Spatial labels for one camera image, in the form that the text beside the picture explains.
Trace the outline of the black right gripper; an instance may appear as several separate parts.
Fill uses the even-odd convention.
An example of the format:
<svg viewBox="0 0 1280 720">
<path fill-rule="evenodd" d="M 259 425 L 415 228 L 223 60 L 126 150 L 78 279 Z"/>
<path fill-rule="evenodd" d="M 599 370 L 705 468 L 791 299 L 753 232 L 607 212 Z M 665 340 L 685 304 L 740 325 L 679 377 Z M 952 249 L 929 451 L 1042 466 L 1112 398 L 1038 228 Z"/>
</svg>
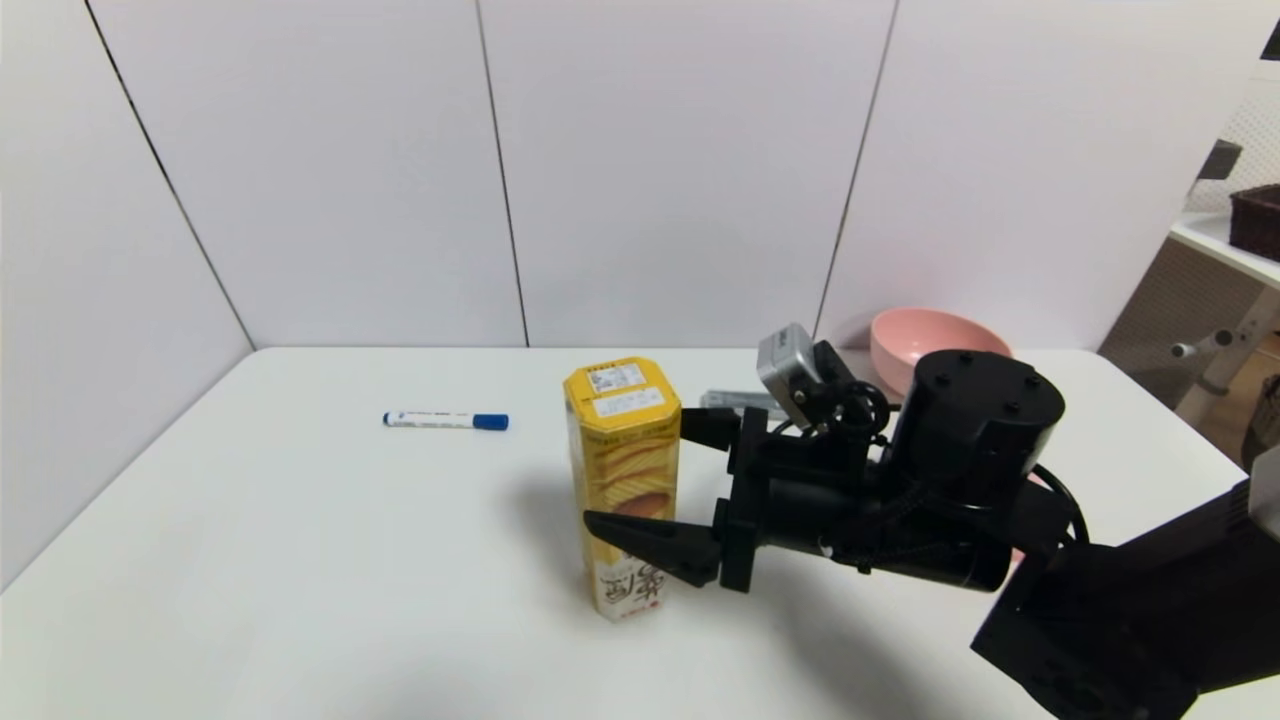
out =
<svg viewBox="0 0 1280 720">
<path fill-rule="evenodd" d="M 730 451 L 730 496 L 713 527 L 588 510 L 588 532 L 690 585 L 718 579 L 730 591 L 751 588 L 756 551 L 772 546 L 842 560 L 835 541 L 868 502 L 872 442 L 863 433 L 788 436 L 771 429 L 768 413 L 686 407 L 680 437 Z"/>
</svg>

